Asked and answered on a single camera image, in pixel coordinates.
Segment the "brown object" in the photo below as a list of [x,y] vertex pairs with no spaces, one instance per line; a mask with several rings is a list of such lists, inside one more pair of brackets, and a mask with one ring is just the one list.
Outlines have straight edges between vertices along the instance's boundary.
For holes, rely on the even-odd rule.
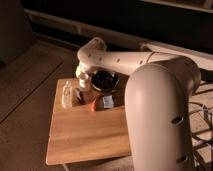
[[[86,105],[79,106],[74,98],[75,106],[64,109],[61,92],[66,81],[59,80],[57,85],[46,163],[53,165],[130,155],[124,106],[92,112],[88,102],[92,102],[95,92],[90,92],[84,98]],[[71,79],[71,84],[76,88],[77,79]]]

